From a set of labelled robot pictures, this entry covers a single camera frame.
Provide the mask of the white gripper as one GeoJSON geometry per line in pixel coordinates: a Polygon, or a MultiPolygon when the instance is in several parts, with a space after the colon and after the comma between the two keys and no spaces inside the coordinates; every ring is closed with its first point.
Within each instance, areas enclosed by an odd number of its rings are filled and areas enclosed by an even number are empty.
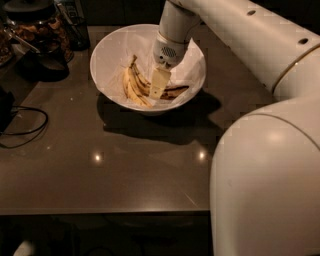
{"type": "Polygon", "coordinates": [[[162,96],[171,77],[169,70],[182,62],[188,45],[188,41],[175,42],[166,39],[160,33],[156,34],[153,43],[153,59],[157,68],[152,72],[149,92],[151,98],[159,99],[162,96]]]}

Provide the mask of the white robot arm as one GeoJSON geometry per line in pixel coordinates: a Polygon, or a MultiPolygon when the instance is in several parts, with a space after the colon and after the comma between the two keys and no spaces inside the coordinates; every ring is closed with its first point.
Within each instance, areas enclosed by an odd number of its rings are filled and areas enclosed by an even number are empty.
{"type": "Polygon", "coordinates": [[[166,0],[154,56],[176,66],[202,20],[275,97],[221,137],[214,256],[320,256],[320,37],[251,0],[166,0]]]}

